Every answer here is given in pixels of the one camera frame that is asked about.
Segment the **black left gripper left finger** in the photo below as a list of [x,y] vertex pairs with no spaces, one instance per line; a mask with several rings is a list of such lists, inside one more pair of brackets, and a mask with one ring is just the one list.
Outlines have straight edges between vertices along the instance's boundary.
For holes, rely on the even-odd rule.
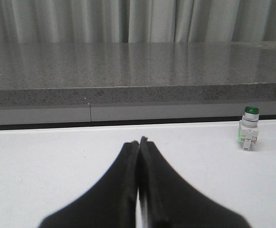
[[123,145],[102,178],[85,194],[46,217],[41,228],[134,228],[139,144]]

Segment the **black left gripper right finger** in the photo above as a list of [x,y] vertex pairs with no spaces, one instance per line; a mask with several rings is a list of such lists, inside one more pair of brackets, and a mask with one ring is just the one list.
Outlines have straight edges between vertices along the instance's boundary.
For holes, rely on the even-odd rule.
[[140,141],[139,195],[148,228],[248,228],[240,215],[216,203],[185,181],[154,142]]

